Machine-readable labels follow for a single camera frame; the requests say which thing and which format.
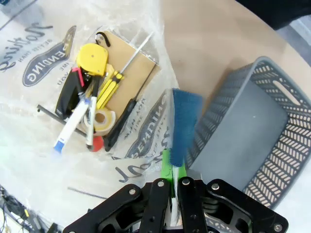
screwdriver shaft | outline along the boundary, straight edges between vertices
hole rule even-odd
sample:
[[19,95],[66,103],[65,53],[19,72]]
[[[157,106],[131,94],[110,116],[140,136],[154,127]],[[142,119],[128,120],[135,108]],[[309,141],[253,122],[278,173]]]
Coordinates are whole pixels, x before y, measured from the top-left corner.
[[123,67],[123,69],[120,71],[121,74],[123,74],[123,72],[125,71],[125,69],[131,64],[131,62],[133,61],[133,59],[136,57],[136,55],[139,53],[139,51],[142,49],[142,47],[145,46],[145,44],[147,44],[148,40],[150,39],[150,37],[152,36],[153,33],[150,33],[149,36],[147,36],[147,38],[144,40],[144,42],[138,47],[138,49],[135,51],[135,53],[132,55],[132,57],[130,58],[130,60],[125,64],[125,66]]

screw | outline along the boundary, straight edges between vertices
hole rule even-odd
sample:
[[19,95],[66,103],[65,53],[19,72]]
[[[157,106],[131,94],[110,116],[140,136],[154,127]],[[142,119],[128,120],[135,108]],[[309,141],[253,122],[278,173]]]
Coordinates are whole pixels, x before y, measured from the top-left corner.
[[184,180],[183,180],[183,185],[188,185],[188,184],[190,184],[189,179],[184,179]]
[[217,183],[212,184],[212,189],[213,190],[218,190],[219,189],[219,185]]
[[274,230],[276,231],[276,232],[280,232],[281,230],[282,230],[282,225],[281,224],[279,224],[279,223],[277,223],[277,224],[275,224],[274,225]]
[[135,190],[135,189],[131,189],[131,190],[129,191],[129,193],[130,193],[131,195],[134,195],[134,194],[136,193],[136,190]]
[[157,186],[163,187],[164,186],[164,182],[163,181],[159,181],[159,183],[157,183]]

plastic bag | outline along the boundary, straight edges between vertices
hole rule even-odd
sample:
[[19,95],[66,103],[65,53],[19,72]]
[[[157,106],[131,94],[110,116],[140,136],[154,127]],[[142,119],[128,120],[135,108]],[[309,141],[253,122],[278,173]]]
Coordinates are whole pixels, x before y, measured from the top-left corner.
[[[164,46],[159,1],[11,0],[0,9],[0,184],[61,226],[128,183],[143,186],[146,174],[160,170],[161,152],[171,143],[166,90],[178,86]],[[52,147],[63,126],[36,106],[54,112],[80,47],[105,30],[135,48],[153,32],[142,52],[161,71],[110,153],[89,152],[74,133],[57,156]]]

table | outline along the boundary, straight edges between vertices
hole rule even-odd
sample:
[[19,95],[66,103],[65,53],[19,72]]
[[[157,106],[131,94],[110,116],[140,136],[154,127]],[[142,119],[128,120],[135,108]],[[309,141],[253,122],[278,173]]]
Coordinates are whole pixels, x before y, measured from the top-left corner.
[[[260,56],[275,61],[311,99],[311,68],[273,29],[233,0],[163,0],[165,44],[181,89],[198,93],[206,107],[226,75]],[[276,211],[288,232],[309,232],[308,163]]]

cardboard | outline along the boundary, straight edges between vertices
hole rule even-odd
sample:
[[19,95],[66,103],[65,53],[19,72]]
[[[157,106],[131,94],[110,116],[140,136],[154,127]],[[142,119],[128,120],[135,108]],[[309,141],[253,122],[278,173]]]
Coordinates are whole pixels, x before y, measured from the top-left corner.
[[[110,47],[107,47],[104,41],[101,43],[101,46],[108,50],[108,63],[111,64],[115,70],[121,70],[136,49],[113,33],[104,33],[107,35],[111,44]],[[155,63],[149,58],[144,56],[142,53],[139,53],[129,67],[124,71],[124,79],[120,82],[118,90],[114,93],[106,105],[106,108],[116,112],[117,119],[124,111],[129,100],[136,95],[152,70],[154,64]],[[158,71],[159,67],[156,67],[153,70],[141,93]]]

